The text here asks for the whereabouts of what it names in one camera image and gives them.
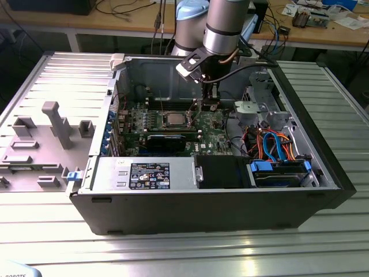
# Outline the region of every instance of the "blue clip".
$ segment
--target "blue clip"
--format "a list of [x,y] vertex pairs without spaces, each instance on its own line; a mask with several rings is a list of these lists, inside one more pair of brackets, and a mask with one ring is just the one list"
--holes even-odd
[[304,165],[305,165],[305,168],[306,168],[307,172],[310,172],[311,171],[311,165],[310,165],[309,161],[306,160],[304,162]]
[[81,181],[83,179],[83,171],[71,171],[67,175],[67,181]]
[[106,146],[108,144],[109,144],[109,141],[107,141],[106,138],[103,138],[103,142],[101,143],[101,145]]
[[108,149],[106,149],[105,147],[101,147],[100,148],[100,153],[103,153],[104,155],[108,154]]
[[105,130],[110,131],[111,129],[112,129],[111,125],[110,125],[109,123],[107,123],[107,124],[105,125]]
[[116,118],[116,113],[113,112],[113,111],[109,111],[108,112],[108,121],[115,120],[115,118]]
[[251,171],[252,172],[255,172],[255,171],[273,171],[273,166],[270,162],[258,160],[258,161],[252,162]]

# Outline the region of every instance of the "black connector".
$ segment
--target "black connector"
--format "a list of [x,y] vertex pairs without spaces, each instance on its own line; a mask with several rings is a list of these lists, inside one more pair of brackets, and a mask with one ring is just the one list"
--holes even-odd
[[292,143],[293,140],[285,140],[285,141],[281,141],[281,144],[288,144],[288,143]]
[[160,25],[161,25],[161,14],[158,13],[156,15],[156,19],[155,19],[155,22],[154,22],[154,29],[157,31],[160,28]]
[[287,27],[285,27],[285,26],[279,26],[279,27],[278,27],[277,32],[278,32],[280,35],[288,36],[288,35],[289,35],[290,30],[291,30],[290,28],[287,28]]

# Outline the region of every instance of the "power supply label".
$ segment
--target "power supply label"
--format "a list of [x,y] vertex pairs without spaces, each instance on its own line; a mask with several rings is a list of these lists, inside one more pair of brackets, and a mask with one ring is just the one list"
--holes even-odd
[[130,189],[170,189],[169,163],[132,163]]

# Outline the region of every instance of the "side panel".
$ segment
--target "side panel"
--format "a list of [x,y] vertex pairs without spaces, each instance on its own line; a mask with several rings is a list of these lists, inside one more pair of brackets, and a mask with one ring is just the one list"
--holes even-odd
[[70,199],[95,234],[158,234],[297,228],[339,193],[79,194]]
[[334,183],[344,191],[344,194],[342,194],[340,198],[330,203],[330,205],[326,207],[337,208],[345,200],[354,195],[356,190],[345,171],[342,169],[332,150],[329,148],[328,143],[320,133],[315,122],[312,120],[310,114],[307,112],[293,86],[289,83],[289,80],[286,78],[284,72],[280,67],[271,70],[271,72],[273,81],[277,85],[278,90],[289,102],[290,112],[295,114],[296,120],[299,121],[300,126],[308,135],[308,138],[317,151],[319,158],[327,168]]

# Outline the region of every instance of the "cable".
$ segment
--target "cable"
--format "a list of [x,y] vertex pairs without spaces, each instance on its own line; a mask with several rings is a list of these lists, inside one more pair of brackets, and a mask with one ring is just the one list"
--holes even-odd
[[292,160],[296,160],[296,159],[295,159],[295,156],[293,155],[292,143],[290,143],[290,144],[289,144],[289,150],[290,150],[290,152],[291,152],[291,158],[292,158]]
[[250,49],[253,49],[255,51],[256,54],[258,54],[260,57],[262,57],[263,59],[267,60],[268,62],[270,62],[271,64],[275,65],[276,67],[278,67],[278,64],[276,61],[268,58],[268,56],[265,56],[263,54],[261,54],[258,50],[256,50],[253,46],[251,46],[244,38],[243,36],[240,36],[241,42],[247,46]]
[[220,63],[221,65],[225,65],[226,63],[232,62],[234,57],[238,54],[238,51],[239,51],[239,49],[236,48],[236,50],[233,51],[233,53],[227,59],[224,59],[222,61],[218,61],[218,63]]
[[367,56],[364,57],[364,59],[360,60],[363,54],[365,53],[366,48],[369,45],[369,39],[367,43],[364,46],[363,51],[360,53],[359,57],[357,58],[357,62],[354,64],[353,69],[351,70],[351,73],[348,74],[346,80],[345,80],[345,86],[348,87],[350,83],[355,79],[356,75],[360,71],[360,68],[366,64],[367,60],[369,59],[369,52],[366,54]]
[[219,93],[225,92],[226,94],[228,94],[234,101],[238,101],[236,99],[236,97],[234,97],[229,91],[220,91]]
[[177,0],[174,0],[174,33],[171,37],[171,39],[169,40],[166,48],[165,48],[165,51],[164,51],[164,55],[167,55],[168,54],[168,50],[169,50],[169,45],[172,43],[174,37],[175,37],[175,34],[177,32]]
[[6,13],[6,15],[9,16],[9,18],[29,37],[29,39],[31,39],[31,41],[38,47],[38,49],[40,49],[40,51],[42,53],[44,53],[44,50],[42,49],[42,47],[33,39],[33,37],[31,37],[29,35],[29,33],[25,29],[23,29],[23,27],[21,25],[19,25],[19,23],[5,9],[4,4],[2,3],[2,1],[0,1],[0,5],[1,5],[2,9],[4,10],[4,12]]
[[150,4],[147,4],[147,5],[144,5],[144,6],[141,6],[141,7],[138,7],[138,8],[135,8],[135,9],[131,9],[131,10],[126,10],[124,12],[119,12],[119,13],[108,13],[108,12],[105,12],[103,10],[100,10],[99,9],[99,5],[104,2],[105,0],[100,0],[98,3],[96,3],[96,6],[95,6],[95,9],[100,12],[100,13],[104,13],[104,14],[112,14],[112,15],[115,15],[115,14],[125,14],[125,13],[130,13],[130,12],[134,12],[135,10],[140,10],[142,8],[146,8],[146,7],[150,7],[152,5],[155,5],[156,2],[152,2]]
[[155,40],[155,36],[156,36],[157,30],[155,30],[154,35],[152,36],[152,40],[151,40],[151,55],[153,55],[153,49],[154,49],[154,40]]
[[228,132],[227,132],[227,123],[228,123],[228,119],[229,119],[229,115],[232,111],[229,111],[227,118],[225,119],[224,122],[224,133],[225,133],[225,137],[227,138],[227,141],[229,141],[231,143],[231,145],[236,148],[238,151],[240,151],[241,155],[244,153],[246,156],[248,156],[244,150],[242,150],[240,147],[238,147],[236,144],[233,143],[233,139],[237,138],[237,137],[233,137],[233,138],[229,138]]
[[278,135],[276,135],[275,133],[272,133],[272,132],[269,132],[267,134],[264,135],[264,138],[263,138],[263,148],[264,148],[264,152],[265,154],[270,157],[274,162],[277,162],[276,158],[273,157],[269,152],[268,152],[268,147],[267,147],[267,144],[266,144],[266,141],[267,141],[267,137],[269,136],[273,136],[274,139],[276,140],[276,145],[277,145],[277,152],[278,152],[278,156],[281,160],[283,161],[286,161],[287,158],[286,156],[284,155],[283,151],[282,151],[282,147],[281,147],[281,142],[278,138]]
[[155,18],[155,21],[154,21],[154,29],[155,29],[155,32],[154,32],[154,35],[152,36],[152,40],[151,40],[151,55],[153,55],[153,46],[154,46],[154,40],[155,40],[155,37],[156,37],[156,34],[157,34],[157,30],[160,28],[160,25],[161,25],[161,7],[163,6],[163,0],[160,0],[160,5],[159,5],[159,10],[156,14],[156,18]]
[[269,43],[269,45],[268,45],[267,49],[266,49],[266,50],[263,50],[263,49],[262,49],[263,53],[264,53],[264,54],[266,54],[266,55],[269,55],[269,54],[270,54],[270,53],[269,53],[269,48],[271,47],[272,42],[273,42],[273,41],[275,40],[275,38],[276,38],[276,33],[275,33],[275,32],[273,32],[273,31],[270,29],[270,25],[269,25],[268,27],[269,27],[270,32],[273,34],[273,38],[271,39],[271,41],[270,41],[270,43]]
[[117,93],[116,95],[113,96],[113,98],[111,99],[110,101],[110,105],[112,105],[114,103],[114,100],[115,98],[118,96],[118,95],[123,95],[124,97],[126,97],[123,93]]
[[272,26],[274,28],[274,36],[276,37],[276,44],[274,45],[274,48],[273,48],[273,51],[272,51],[272,53],[273,53],[273,52],[275,52],[275,50],[278,46],[278,41],[279,41],[279,35],[278,35],[277,27],[269,21],[264,21],[264,22],[268,23],[270,26]]
[[[112,0],[109,0],[109,5],[110,5],[110,11],[111,13],[119,13],[119,11],[117,11],[117,8],[118,7],[121,7],[121,6],[129,6],[129,5],[133,5],[137,2],[138,0],[134,0],[133,2],[131,3],[128,3],[128,4],[120,4],[120,5],[116,5],[116,6],[113,6],[112,4]],[[120,18],[120,19],[123,19],[127,22],[130,22],[131,20],[128,18],[128,16],[130,16],[129,13],[125,13],[125,14],[113,14],[114,17],[116,18]]]
[[359,60],[359,59],[362,57],[362,55],[364,54],[364,52],[365,52],[366,48],[368,47],[368,45],[369,45],[369,39],[368,39],[368,41],[367,41],[367,44],[365,44],[364,49],[363,49],[363,51],[360,53],[360,55],[359,55],[359,57],[357,58],[357,60]]
[[21,46],[19,47],[19,51],[18,51],[18,59],[20,61],[20,63],[22,63],[22,59],[21,59],[21,55],[22,55],[22,47],[23,47],[23,42],[24,42],[24,39],[26,37],[26,33],[24,34],[23,38],[22,38],[22,41],[21,41]]
[[[278,22],[278,20],[275,18],[274,13],[273,13],[272,9],[270,8],[270,6],[268,6],[268,9],[269,9],[269,11],[270,11],[270,13],[271,13],[272,15],[270,16],[270,15],[266,14],[265,16],[268,16],[268,17],[270,17],[270,18],[272,18],[272,19],[273,19],[273,21],[274,21],[274,26],[275,26],[275,30],[278,30],[278,28],[280,27],[279,22]],[[274,38],[275,38],[277,35],[278,35],[278,32],[277,32],[277,31],[275,31],[275,33],[274,33],[274,35],[273,35],[273,40],[274,40]],[[268,53],[268,51],[269,51],[269,47],[271,46],[271,44],[272,44],[273,40],[269,43],[269,46],[268,46],[268,48],[266,49],[266,52],[265,52],[265,54],[266,54],[266,55],[268,55],[268,54],[269,54],[269,53]]]
[[247,68],[255,68],[255,67],[262,67],[262,68],[276,68],[278,67],[278,65],[275,65],[275,64],[268,64],[268,63],[255,63],[253,65],[245,65],[245,66],[242,66],[240,68],[237,68],[235,70],[233,70],[232,72],[229,72],[228,74],[224,75],[223,77],[220,77],[218,79],[215,79],[215,80],[210,80],[210,81],[205,81],[205,80],[201,80],[201,82],[203,84],[213,84],[213,83],[217,83],[217,82],[220,82],[220,81],[223,81],[229,77],[231,77],[232,75],[236,74],[237,72],[240,72],[244,69],[247,69]]
[[163,22],[161,24],[161,35],[160,35],[160,46],[159,46],[159,55],[161,55],[161,44],[163,42],[163,36],[164,36],[164,23],[165,23],[165,6],[167,5],[167,0],[164,0],[163,5]]

